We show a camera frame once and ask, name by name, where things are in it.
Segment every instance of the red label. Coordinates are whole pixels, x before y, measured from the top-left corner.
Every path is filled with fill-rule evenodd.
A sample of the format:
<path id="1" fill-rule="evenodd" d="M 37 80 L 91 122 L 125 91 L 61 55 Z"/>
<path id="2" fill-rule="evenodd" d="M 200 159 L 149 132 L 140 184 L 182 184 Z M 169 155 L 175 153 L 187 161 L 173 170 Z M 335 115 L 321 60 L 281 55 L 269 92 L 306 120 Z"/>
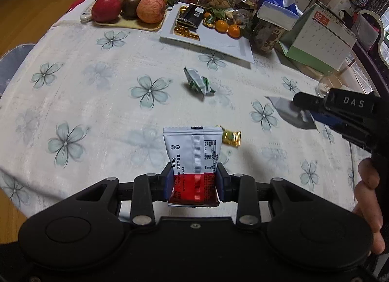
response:
<path id="1" fill-rule="evenodd" d="M 314 15 L 314 19 L 324 25 L 328 25 L 329 23 L 329 19 L 322 13 L 320 12 L 316 12 L 315 15 Z"/>
<path id="2" fill-rule="evenodd" d="M 174 190 L 169 202 L 196 204 L 216 201 L 214 173 L 184 173 L 174 176 Z"/>

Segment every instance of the glass cup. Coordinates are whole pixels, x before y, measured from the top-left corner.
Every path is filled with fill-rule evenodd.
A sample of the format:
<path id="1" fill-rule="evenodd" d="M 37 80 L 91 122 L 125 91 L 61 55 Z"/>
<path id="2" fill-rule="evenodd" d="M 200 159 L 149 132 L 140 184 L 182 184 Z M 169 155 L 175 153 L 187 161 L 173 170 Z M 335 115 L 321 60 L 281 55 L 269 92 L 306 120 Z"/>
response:
<path id="1" fill-rule="evenodd" d="M 316 87 L 316 94 L 318 97 L 324 98 L 326 95 L 328 95 L 331 88 L 340 89 L 341 87 L 342 82 L 339 80 L 339 78 L 336 77 L 334 73 L 328 72 L 318 82 Z"/>

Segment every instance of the orange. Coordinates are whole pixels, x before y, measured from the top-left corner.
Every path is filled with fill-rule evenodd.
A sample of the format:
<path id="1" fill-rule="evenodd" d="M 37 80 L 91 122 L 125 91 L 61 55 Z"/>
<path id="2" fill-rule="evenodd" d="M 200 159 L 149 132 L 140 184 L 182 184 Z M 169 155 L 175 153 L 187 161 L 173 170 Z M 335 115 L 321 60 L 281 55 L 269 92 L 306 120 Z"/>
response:
<path id="1" fill-rule="evenodd" d="M 240 37 L 240 28 L 236 24 L 231 24 L 227 31 L 230 37 Z"/>
<path id="2" fill-rule="evenodd" d="M 223 20 L 217 20 L 215 23 L 215 29 L 221 33 L 227 32 L 228 23 Z"/>

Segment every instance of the human hand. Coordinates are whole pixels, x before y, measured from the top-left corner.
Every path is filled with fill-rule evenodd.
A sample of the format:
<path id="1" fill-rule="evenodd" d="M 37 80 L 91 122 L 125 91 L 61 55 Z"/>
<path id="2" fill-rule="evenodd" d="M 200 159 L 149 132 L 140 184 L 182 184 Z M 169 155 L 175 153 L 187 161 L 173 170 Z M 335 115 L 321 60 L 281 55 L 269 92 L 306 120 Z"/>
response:
<path id="1" fill-rule="evenodd" d="M 362 181 L 354 189 L 358 204 L 353 212 L 363 217 L 373 231 L 371 252 L 381 254 L 385 250 L 385 241 L 380 233 L 384 219 L 374 190 L 380 182 L 380 176 L 373 167 L 370 158 L 365 158 L 359 163 L 358 172 L 361 175 Z"/>

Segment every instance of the green candy wrapper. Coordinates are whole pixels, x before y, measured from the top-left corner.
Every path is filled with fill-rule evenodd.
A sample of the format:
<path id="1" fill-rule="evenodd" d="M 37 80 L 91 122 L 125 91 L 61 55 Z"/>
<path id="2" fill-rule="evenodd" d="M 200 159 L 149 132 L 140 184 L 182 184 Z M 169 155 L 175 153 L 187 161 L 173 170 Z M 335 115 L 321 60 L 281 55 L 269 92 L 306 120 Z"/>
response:
<path id="1" fill-rule="evenodd" d="M 196 69 L 184 67 L 186 79 L 188 79 L 189 88 L 195 92 L 201 92 L 204 96 L 214 94 L 215 91 L 211 88 L 206 77 L 201 76 Z"/>

